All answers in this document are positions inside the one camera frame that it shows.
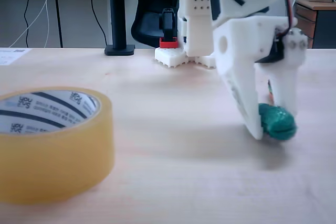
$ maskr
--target red part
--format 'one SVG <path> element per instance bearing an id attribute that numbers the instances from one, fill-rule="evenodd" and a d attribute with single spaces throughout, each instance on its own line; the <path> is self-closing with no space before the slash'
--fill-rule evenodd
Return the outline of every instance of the red part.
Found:
<path id="1" fill-rule="evenodd" d="M 161 48 L 178 48 L 178 41 L 177 38 L 174 37 L 173 39 L 175 41 L 170 41 L 170 42 L 164 42 L 162 41 L 163 38 L 160 38 L 160 47 Z"/>

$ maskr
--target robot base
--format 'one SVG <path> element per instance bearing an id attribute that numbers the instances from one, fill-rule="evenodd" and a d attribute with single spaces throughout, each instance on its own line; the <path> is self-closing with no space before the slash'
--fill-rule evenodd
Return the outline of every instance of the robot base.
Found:
<path id="1" fill-rule="evenodd" d="M 176 68 L 178 65 L 188 62 L 195 62 L 202 64 L 208 68 L 216 68 L 215 56 L 212 53 L 208 56 L 188 57 L 186 52 L 181 48 L 156 48 L 155 59 L 169 68 Z"/>

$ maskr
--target wooden drawer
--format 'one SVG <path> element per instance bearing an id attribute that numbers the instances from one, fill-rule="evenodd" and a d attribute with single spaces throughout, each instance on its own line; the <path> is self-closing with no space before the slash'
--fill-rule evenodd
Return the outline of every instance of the wooden drawer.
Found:
<path id="1" fill-rule="evenodd" d="M 296 14 L 295 17 L 298 19 L 297 27 L 300 28 L 309 38 L 314 38 L 315 22 L 301 17 L 298 14 Z"/>
<path id="2" fill-rule="evenodd" d="M 311 39 L 311 38 L 308 38 L 308 48 L 313 48 L 313 42 L 314 42 L 314 40 L 313 39 Z"/>
<path id="3" fill-rule="evenodd" d="M 302 5 L 295 4 L 296 13 L 303 18 L 316 22 L 317 11 L 305 8 Z"/>

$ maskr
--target green sponge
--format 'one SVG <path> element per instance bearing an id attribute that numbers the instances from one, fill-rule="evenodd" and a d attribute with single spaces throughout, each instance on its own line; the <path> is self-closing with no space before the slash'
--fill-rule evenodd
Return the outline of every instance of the green sponge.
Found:
<path id="1" fill-rule="evenodd" d="M 279 141 L 286 141 L 295 136 L 297 126 L 294 117 L 284 108 L 259 104 L 261 126 L 264 132 Z"/>

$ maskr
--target table surface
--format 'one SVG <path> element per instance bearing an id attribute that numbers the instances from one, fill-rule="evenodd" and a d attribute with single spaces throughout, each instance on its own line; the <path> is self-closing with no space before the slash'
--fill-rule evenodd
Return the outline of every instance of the table surface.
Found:
<path id="1" fill-rule="evenodd" d="M 0 204 L 1 224 L 334 224 L 336 50 L 309 50 L 299 131 L 253 139 L 216 70 L 169 69 L 151 49 L 33 49 L 0 66 L 0 94 L 77 86 L 114 106 L 116 165 L 95 188 L 44 206 Z M 267 78 L 257 73 L 260 99 Z"/>
<path id="2" fill-rule="evenodd" d="M 312 10 L 336 10 L 336 3 L 311 2 L 309 0 L 297 0 L 296 3 Z"/>

